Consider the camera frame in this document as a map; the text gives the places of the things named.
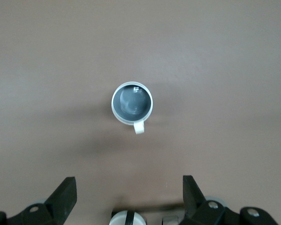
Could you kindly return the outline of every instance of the table surface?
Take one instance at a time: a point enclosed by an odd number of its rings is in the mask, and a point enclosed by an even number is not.
[[[141,135],[111,111],[127,81],[153,96]],[[0,1],[0,210],[75,176],[65,224],[108,224],[181,202],[183,175],[281,225],[281,0]]]

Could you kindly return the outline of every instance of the mug handle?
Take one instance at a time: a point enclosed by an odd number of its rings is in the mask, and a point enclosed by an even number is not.
[[[145,132],[145,125],[143,120],[134,123],[133,126],[137,135]]]

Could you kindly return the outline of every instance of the mug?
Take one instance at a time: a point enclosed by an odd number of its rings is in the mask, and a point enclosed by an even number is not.
[[[149,89],[138,82],[126,82],[114,92],[111,109],[115,117],[124,124],[133,125],[136,134],[144,133],[144,121],[153,109]]]

